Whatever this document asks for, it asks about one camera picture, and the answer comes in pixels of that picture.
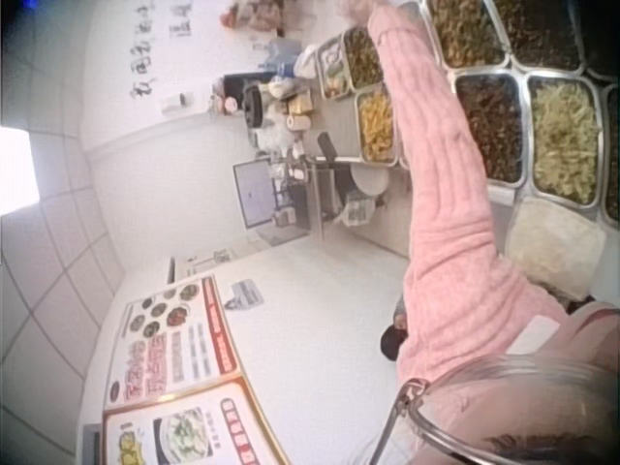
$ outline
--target sign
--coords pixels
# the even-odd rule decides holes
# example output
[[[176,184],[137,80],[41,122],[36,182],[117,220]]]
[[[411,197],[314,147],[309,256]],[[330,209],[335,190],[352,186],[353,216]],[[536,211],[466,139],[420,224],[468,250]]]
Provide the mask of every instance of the sign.
[[[264,304],[263,296],[251,279],[232,285],[234,297],[224,304],[227,310],[249,310]]]
[[[128,410],[104,419],[104,463],[287,463],[241,376],[181,398]]]
[[[212,277],[130,303],[116,335],[105,409],[154,400],[239,371]]]

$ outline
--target hand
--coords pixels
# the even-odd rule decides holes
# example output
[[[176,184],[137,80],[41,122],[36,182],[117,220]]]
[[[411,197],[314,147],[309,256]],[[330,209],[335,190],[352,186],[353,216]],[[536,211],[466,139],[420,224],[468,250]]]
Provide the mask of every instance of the hand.
[[[375,8],[387,2],[387,0],[340,0],[339,11],[340,15],[365,26]]]

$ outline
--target stainless steel tray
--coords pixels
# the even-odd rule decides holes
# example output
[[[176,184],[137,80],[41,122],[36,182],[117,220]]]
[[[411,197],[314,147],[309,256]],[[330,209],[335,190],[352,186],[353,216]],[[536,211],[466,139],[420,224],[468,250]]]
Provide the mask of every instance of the stainless steel tray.
[[[439,34],[437,33],[437,28],[435,27],[435,23],[433,22],[433,16],[430,13],[430,6],[428,5],[428,2],[430,1],[432,0],[419,0],[420,13],[422,17],[424,18],[426,29],[428,30],[428,33],[433,41],[433,47],[435,49],[435,57],[438,58],[438,63],[441,65],[441,67],[444,70],[446,70],[448,73],[457,73],[460,70],[489,71],[489,70],[501,70],[501,69],[506,68],[509,65],[511,61],[510,55],[508,53],[508,50],[510,49],[509,43],[505,41],[505,36],[502,36],[502,34],[500,33],[500,28],[504,30],[503,25],[501,21],[499,21],[496,15],[497,12],[495,11],[495,6],[493,5],[491,0],[480,0],[480,1],[486,7],[486,10],[489,13],[491,22],[493,23],[493,27],[495,29],[495,33],[497,34],[497,39],[500,43],[500,46],[502,47],[504,51],[504,60],[502,60],[501,63],[498,63],[496,65],[481,65],[481,66],[470,66],[470,67],[463,67],[463,68],[453,68],[446,62],[446,58],[444,57],[444,50],[442,49],[442,44],[441,44],[441,41],[439,40]]]
[[[597,156],[597,185],[594,199],[588,204],[578,203],[576,201],[570,201],[569,199],[565,199],[560,196],[555,196],[553,194],[548,194],[547,192],[542,191],[536,185],[534,181],[534,165],[536,163],[536,150],[534,145],[534,119],[532,114],[532,93],[530,91],[529,83],[532,78],[543,78],[548,80],[556,80],[556,81],[572,81],[572,82],[580,82],[584,84],[589,90],[592,98],[592,103],[595,108],[597,125],[599,126],[599,139],[598,139],[598,156]],[[603,190],[603,175],[604,175],[604,165],[605,165],[605,150],[604,150],[604,134],[603,134],[603,113],[601,110],[601,99],[599,98],[599,92],[597,88],[594,86],[589,79],[585,77],[576,77],[571,73],[560,73],[557,71],[535,71],[528,73],[524,79],[524,95],[526,107],[528,109],[529,116],[529,126],[531,128],[529,135],[529,146],[530,146],[530,163],[529,163],[529,181],[530,188],[538,197],[548,199],[554,201],[556,203],[560,203],[564,206],[573,208],[575,210],[587,210],[590,208],[594,208],[599,205],[601,201],[601,192]]]
[[[342,62],[345,67],[344,73],[345,73],[345,77],[347,78],[349,88],[347,89],[347,92],[344,92],[342,94],[339,94],[333,97],[328,97],[326,96],[326,85],[325,85],[325,78],[324,78],[326,70],[323,68],[323,60],[321,59],[321,52],[324,51],[326,48],[331,47],[332,45],[338,42],[340,43],[340,47],[342,49],[342,57],[343,57]],[[323,98],[325,100],[339,100],[339,99],[348,97],[351,94],[351,76],[349,74],[349,66],[347,64],[347,53],[344,48],[343,35],[340,34],[334,38],[331,38],[327,42],[325,42],[322,46],[320,46],[315,52],[315,60],[317,63],[317,75],[319,75],[319,84],[321,85],[321,95],[323,96]]]
[[[366,158],[364,157],[363,134],[361,131],[361,123],[359,121],[359,102],[366,95],[372,94],[376,91],[384,92],[386,95],[389,96],[388,90],[382,83],[379,83],[379,84],[376,84],[370,87],[365,87],[363,90],[356,93],[356,123],[357,123],[357,134],[359,136],[359,158],[366,165],[370,165],[374,167],[393,167],[394,165],[398,163],[399,156],[398,156],[397,147],[401,143],[400,138],[397,136],[398,131],[395,126],[392,126],[392,145],[391,145],[392,160],[388,162],[372,162],[370,160],[366,160]],[[393,117],[393,110],[392,110],[392,121],[395,122],[395,118]]]
[[[563,73],[565,75],[571,75],[571,76],[580,76],[583,74],[585,70],[585,50],[583,48],[583,41],[581,39],[581,27],[579,25],[577,8],[575,6],[574,0],[569,0],[569,17],[571,18],[571,23],[573,24],[574,40],[577,46],[577,53],[579,55],[579,66],[575,70],[557,70],[557,69],[552,69],[548,67],[528,66],[528,65],[524,65],[523,63],[521,63],[516,57],[516,55],[514,54],[514,51],[512,50],[511,39],[508,33],[506,32],[506,28],[504,27],[504,21],[502,20],[502,17],[500,16],[499,11],[497,10],[497,7],[495,6],[494,3],[492,3],[489,10],[493,12],[491,15],[495,16],[497,19],[498,33],[500,34],[502,41],[508,47],[511,62],[513,63],[515,68],[521,70],[524,73],[529,73],[529,72],[534,72],[534,71],[557,71],[559,73]]]
[[[351,88],[351,90],[353,90],[355,93],[364,90],[364,89],[368,89],[368,88],[372,88],[376,85],[380,85],[383,83],[383,80],[376,82],[374,84],[371,85],[367,85],[366,87],[362,87],[360,89],[358,89],[354,84],[353,84],[353,77],[351,76],[351,66],[349,64],[349,54],[347,53],[347,35],[351,34],[353,31],[358,30],[358,29],[366,29],[363,26],[356,26],[356,27],[352,27],[350,29],[347,29],[343,34],[342,34],[342,48],[344,50],[344,57],[345,57],[345,69],[347,70],[347,77],[349,78],[349,87]]]
[[[612,90],[618,90],[618,84],[611,84],[607,86],[602,95],[602,106],[603,106],[603,121],[604,121],[604,179],[603,179],[603,192],[601,196],[601,216],[604,221],[613,227],[614,229],[618,229],[618,222],[611,218],[607,213],[606,208],[606,200],[607,200],[607,189],[609,188],[609,167],[611,165],[611,157],[618,156],[618,154],[611,153],[611,129],[610,129],[610,121],[609,121],[609,111],[607,110],[609,105],[607,101],[609,100],[609,94]]]
[[[516,86],[517,96],[519,108],[521,110],[521,176],[516,182],[506,182],[499,179],[492,179],[487,177],[486,180],[489,184],[500,186],[500,187],[508,187],[511,189],[518,189],[525,183],[525,179],[527,178],[527,171],[529,166],[529,158],[530,158],[530,133],[532,132],[532,127],[530,125],[530,117],[529,111],[527,110],[527,104],[525,100],[525,91],[524,91],[524,82],[522,76],[512,72],[511,70],[468,70],[461,71],[459,73],[455,73],[450,80],[450,84],[452,87],[452,92],[456,94],[456,83],[461,78],[470,78],[470,77],[492,77],[492,76],[506,76],[511,78],[514,81],[514,85]]]

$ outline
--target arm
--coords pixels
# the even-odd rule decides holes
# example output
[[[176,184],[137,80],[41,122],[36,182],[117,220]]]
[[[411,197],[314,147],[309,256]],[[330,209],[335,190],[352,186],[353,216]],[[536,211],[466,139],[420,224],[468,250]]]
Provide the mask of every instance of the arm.
[[[390,6],[368,29],[414,184],[411,264],[404,283],[410,338],[401,381],[431,381],[480,355],[503,352],[537,314],[562,308],[497,255],[482,156],[419,26]]]

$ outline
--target yellow food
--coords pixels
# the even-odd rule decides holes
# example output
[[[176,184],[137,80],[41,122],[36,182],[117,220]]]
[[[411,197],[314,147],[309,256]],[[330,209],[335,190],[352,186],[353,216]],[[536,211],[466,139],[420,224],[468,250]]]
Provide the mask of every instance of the yellow food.
[[[393,119],[391,101],[385,92],[375,91],[359,103],[362,152],[369,162],[393,160]]]
[[[599,127],[586,87],[545,83],[534,93],[534,179],[542,190],[587,204],[596,196]]]

